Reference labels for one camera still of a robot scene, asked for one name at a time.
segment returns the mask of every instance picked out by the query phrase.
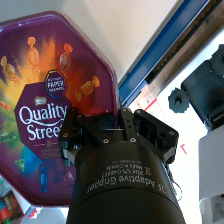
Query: blue shelf edge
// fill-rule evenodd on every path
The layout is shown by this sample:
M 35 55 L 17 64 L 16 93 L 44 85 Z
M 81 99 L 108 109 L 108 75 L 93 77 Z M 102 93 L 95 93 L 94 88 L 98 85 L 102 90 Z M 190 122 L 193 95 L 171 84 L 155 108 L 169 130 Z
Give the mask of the blue shelf edge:
M 185 0 L 119 88 L 120 101 L 129 106 L 146 85 L 145 78 L 210 0 Z

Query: purple tin lid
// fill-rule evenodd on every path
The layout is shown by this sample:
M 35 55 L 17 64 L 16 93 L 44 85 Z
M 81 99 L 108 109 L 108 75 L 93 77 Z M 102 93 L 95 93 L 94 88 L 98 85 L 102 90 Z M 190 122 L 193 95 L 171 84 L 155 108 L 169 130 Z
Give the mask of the purple tin lid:
M 61 14 L 0 24 L 0 173 L 31 204 L 68 206 L 75 166 L 64 167 L 58 134 L 66 111 L 113 112 L 116 76 Z

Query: quality street logo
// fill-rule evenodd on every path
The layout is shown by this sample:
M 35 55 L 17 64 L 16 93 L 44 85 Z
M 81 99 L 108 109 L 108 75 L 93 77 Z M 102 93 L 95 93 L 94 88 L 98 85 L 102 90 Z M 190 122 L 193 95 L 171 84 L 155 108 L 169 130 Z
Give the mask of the quality street logo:
M 45 139 L 46 137 L 58 137 L 66 111 L 67 106 L 63 108 L 53 103 L 48 103 L 47 109 L 43 108 L 40 110 L 31 110 L 29 107 L 23 106 L 19 110 L 19 118 L 27 126 L 29 140 L 34 141 L 36 139 Z
M 15 108 L 22 143 L 41 159 L 59 157 L 57 138 L 70 107 L 66 96 L 52 98 L 45 83 L 26 85 Z

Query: candy illustration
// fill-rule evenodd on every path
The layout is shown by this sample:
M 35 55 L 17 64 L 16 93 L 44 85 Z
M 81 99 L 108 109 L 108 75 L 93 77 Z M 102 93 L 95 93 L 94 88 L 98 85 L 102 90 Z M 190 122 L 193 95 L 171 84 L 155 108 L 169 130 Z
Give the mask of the candy illustration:
M 100 87 L 100 80 L 99 80 L 95 75 L 93 76 L 92 84 L 93 84 L 95 87 Z
M 75 92 L 76 100 L 81 101 L 82 96 L 86 97 L 91 94 L 95 87 L 100 87 L 100 80 L 96 76 L 93 76 L 92 81 L 87 81 L 84 85 L 81 86 L 81 92 Z
M 79 91 L 75 91 L 75 98 L 80 102 L 82 100 L 82 93 Z
M 11 111 L 11 106 L 7 105 L 6 103 L 2 102 L 1 100 L 0 100 L 0 107 L 7 109 L 8 111 Z
M 73 48 L 70 44 L 64 44 L 65 52 L 60 57 L 60 67 L 63 70 L 67 70 L 71 66 L 71 57 L 70 53 L 73 51 Z
M 16 77 L 15 68 L 11 64 L 7 63 L 6 56 L 2 57 L 1 66 L 3 67 L 3 73 L 5 74 L 6 78 L 10 81 L 13 81 L 14 84 L 18 86 L 20 83 L 19 78 Z
M 33 66 L 33 75 L 39 75 L 40 70 L 37 67 L 39 61 L 39 53 L 37 49 L 33 46 L 36 43 L 36 39 L 34 37 L 29 37 L 27 43 L 30 45 L 30 49 L 27 53 L 28 62 L 30 63 L 30 65 Z
M 94 85 L 91 81 L 87 81 L 84 85 L 81 86 L 81 92 L 86 97 L 94 90 Z
M 5 132 L 5 133 L 0 135 L 0 144 L 2 144 L 3 142 L 13 140 L 15 138 L 16 138 L 16 135 L 13 131 L 11 131 L 10 133 Z

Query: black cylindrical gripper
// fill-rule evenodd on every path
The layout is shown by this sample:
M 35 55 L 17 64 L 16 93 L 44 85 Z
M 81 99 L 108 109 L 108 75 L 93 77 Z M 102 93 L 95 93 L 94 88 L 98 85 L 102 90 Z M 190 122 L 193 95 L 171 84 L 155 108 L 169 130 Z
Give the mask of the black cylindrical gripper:
M 117 142 L 100 147 L 77 167 L 67 218 L 67 224 L 75 223 L 185 221 L 158 157 L 140 144 Z

